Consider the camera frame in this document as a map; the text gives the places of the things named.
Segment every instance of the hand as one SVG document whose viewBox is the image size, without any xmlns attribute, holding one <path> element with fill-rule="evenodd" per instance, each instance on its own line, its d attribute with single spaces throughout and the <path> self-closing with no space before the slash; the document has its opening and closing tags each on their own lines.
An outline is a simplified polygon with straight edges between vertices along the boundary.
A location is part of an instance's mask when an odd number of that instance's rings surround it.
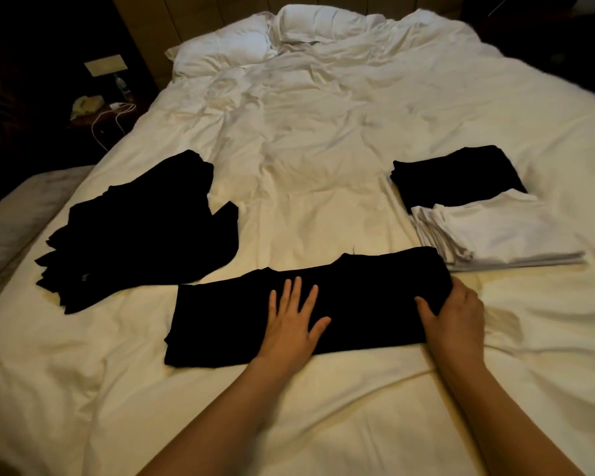
<svg viewBox="0 0 595 476">
<path fill-rule="evenodd" d="M 436 317 L 428 303 L 415 297 L 429 350 L 444 376 L 465 375 L 485 367 L 484 304 L 478 294 L 452 277 L 452 292 Z"/>
<path fill-rule="evenodd" d="M 315 350 L 317 341 L 324 329 L 331 323 L 330 317 L 318 320 L 311 332 L 308 332 L 308 321 L 317 299 L 317 286 L 313 286 L 302 311 L 298 311 L 302 279 L 296 277 L 291 292 L 291 281 L 284 282 L 284 290 L 280 298 L 280 307 L 276 311 L 277 294 L 269 295 L 269 318 L 262 347 L 256 359 L 266 360 L 280 374 L 291 377 L 304 367 Z"/>
</svg>

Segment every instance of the black clothing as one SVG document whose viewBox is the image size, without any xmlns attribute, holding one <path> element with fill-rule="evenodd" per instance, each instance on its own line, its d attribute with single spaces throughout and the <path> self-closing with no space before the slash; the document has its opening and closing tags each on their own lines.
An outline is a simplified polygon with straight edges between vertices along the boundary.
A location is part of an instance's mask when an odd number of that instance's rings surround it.
<svg viewBox="0 0 595 476">
<path fill-rule="evenodd" d="M 213 173 L 187 150 L 74 205 L 47 241 L 55 251 L 36 260 L 48 267 L 37 285 L 71 314 L 122 289 L 187 284 L 227 264 L 238 251 L 238 207 L 211 214 Z"/>
<path fill-rule="evenodd" d="M 465 147 L 444 157 L 399 162 L 390 178 L 409 214 L 416 206 L 463 206 L 514 188 L 527 193 L 516 169 L 495 145 Z"/>
<path fill-rule="evenodd" d="M 415 296 L 438 314 L 452 280 L 436 249 L 395 254 L 343 254 L 329 265 L 278 272 L 255 270 L 236 279 L 180 286 L 165 363 L 177 368 L 219 368 L 250 362 L 267 322 L 269 292 L 278 301 L 286 279 L 302 277 L 302 304 L 320 288 L 309 328 L 332 321 L 314 354 L 400 346 L 425 341 Z"/>
</svg>

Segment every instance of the charging cable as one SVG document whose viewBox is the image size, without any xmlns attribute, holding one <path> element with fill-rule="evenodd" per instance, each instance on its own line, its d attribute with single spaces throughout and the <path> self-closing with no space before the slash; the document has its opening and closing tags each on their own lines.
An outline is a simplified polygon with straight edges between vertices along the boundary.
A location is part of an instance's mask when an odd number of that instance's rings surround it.
<svg viewBox="0 0 595 476">
<path fill-rule="evenodd" d="M 117 124 L 117 127 L 119 127 L 119 130 L 121 130 L 121 133 L 124 134 L 124 135 L 126 135 L 125 130 L 123 129 L 123 127 L 121 127 L 121 124 L 119 123 L 119 115 L 123 115 L 125 113 L 130 113 L 135 108 L 137 108 L 137 106 L 134 103 L 119 103 L 119 102 L 115 102 L 115 103 L 111 103 L 110 104 L 110 110 L 102 111 L 99 115 L 97 115 L 97 118 L 91 124 L 91 133 L 93 134 L 93 138 L 95 139 L 95 141 L 99 145 L 101 145 L 101 147 L 103 148 L 103 150 L 108 151 L 108 149 L 105 147 L 105 145 L 103 145 L 103 143 L 101 143 L 99 141 L 99 139 L 97 138 L 97 136 L 95 135 L 95 124 L 99 121 L 99 119 L 101 118 L 101 116 L 102 115 L 105 115 L 106 113 L 116 113 L 115 123 Z"/>
</svg>

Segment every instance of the light switch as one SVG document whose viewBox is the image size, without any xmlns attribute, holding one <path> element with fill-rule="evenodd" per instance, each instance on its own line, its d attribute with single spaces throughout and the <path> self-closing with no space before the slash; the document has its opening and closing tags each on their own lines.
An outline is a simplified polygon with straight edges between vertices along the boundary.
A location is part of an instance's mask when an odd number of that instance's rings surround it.
<svg viewBox="0 0 595 476">
<path fill-rule="evenodd" d="M 105 58 L 87 61 L 84 64 L 93 77 L 108 75 L 109 73 L 128 69 L 124 59 L 121 58 L 121 55 L 106 56 Z"/>
</svg>

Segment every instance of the white duvet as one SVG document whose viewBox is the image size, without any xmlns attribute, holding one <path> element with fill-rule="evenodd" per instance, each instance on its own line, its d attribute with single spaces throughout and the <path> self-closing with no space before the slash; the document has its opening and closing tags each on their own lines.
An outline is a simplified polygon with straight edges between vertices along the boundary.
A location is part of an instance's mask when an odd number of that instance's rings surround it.
<svg viewBox="0 0 595 476">
<path fill-rule="evenodd" d="M 487 362 L 595 474 L 595 96 L 422 11 L 278 52 L 171 83 L 35 243 L 0 296 L 0 458 L 27 475 L 134 475 L 243 369 L 163 365 L 174 286 L 122 291 L 64 316 L 35 285 L 33 260 L 74 203 L 198 151 L 214 164 L 212 209 L 231 200 L 240 210 L 238 254 L 208 282 L 417 246 L 389 181 L 392 161 L 496 144 L 579 235 L 589 263 L 463 275 L 487 305 Z M 420 345 L 314 357 L 246 469 L 483 471 Z"/>
</svg>

